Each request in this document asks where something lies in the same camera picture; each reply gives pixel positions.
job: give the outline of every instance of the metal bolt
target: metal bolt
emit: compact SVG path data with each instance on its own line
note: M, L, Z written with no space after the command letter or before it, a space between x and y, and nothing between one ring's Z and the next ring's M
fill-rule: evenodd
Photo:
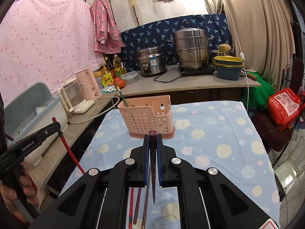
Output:
M179 164L179 163L181 163L181 159L178 158L178 157L174 157L174 158L172 159L172 163L173 163L173 164Z
M125 163L131 165L131 164L134 164L134 163L135 163L135 160L134 160L133 158L127 158L127 159L125 160Z
M208 172L211 174L211 175L216 175L218 173L218 170L216 168L209 168Z
M91 176L95 176L95 175L97 175L98 174L98 170L97 169L91 169L91 170L89 170L89 175L91 175Z

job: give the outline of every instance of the blue polka dot tablecloth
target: blue polka dot tablecloth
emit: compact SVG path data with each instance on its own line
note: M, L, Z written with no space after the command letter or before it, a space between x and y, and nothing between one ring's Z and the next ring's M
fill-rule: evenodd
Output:
M213 101L172 105L176 127L172 139L164 145L173 147L178 157L194 167L216 167L242 192L279 224L279 194L271 162L247 112L241 102ZM105 170L129 157L132 148L143 144L142 139L129 136L118 109L104 118L92 142L84 153L80 165ZM79 177L76 168L64 192ZM134 207L137 199L134 194ZM142 189L138 222L141 228L145 189ZM156 183L156 203L149 191L146 228L179 229L179 207L176 188L161 188Z

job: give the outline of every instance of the green plastic bag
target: green plastic bag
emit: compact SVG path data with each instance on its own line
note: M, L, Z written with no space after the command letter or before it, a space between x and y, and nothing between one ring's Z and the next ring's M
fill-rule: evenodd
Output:
M255 75L257 77L257 82L261 84L260 87L249 87L248 110L267 109L268 97L274 94L274 88L265 80L263 80L259 74L253 72L247 73ZM245 88L243 97L241 98L245 108L247 108L247 93L248 89Z

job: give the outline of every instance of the human hand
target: human hand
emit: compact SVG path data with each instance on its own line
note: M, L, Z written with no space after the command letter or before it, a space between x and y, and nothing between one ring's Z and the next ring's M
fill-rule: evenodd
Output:
M39 201L38 201L38 197L36 195L36 191L31 186L32 182L31 182L30 178L28 176L26 176L26 169L23 165L21 166L21 174L23 174L23 175L20 175L20 182L22 183L22 185L25 186L23 188L23 192L27 196L27 198L26 198L27 202L29 204L38 206ZM20 221L27 223L27 220L24 218L22 213L18 210L18 208L13 203L13 200L17 199L16 191L13 190L12 188L9 188L9 187L1 184L0 195L2 196L3 201L6 205L6 208L10 211L10 213L12 213Z

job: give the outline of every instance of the blue gripper pad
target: blue gripper pad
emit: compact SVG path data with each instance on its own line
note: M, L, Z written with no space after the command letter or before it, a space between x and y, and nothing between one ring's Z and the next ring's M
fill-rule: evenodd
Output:
M149 178L148 171L149 171L149 138L146 140L146 152L145 152L145 162L144 162L144 173L146 170L146 175L144 175L144 183L147 185L147 180Z
M157 135L157 161L158 161L158 179L159 185L162 186L162 161L161 161L161 151L160 151L160 134Z

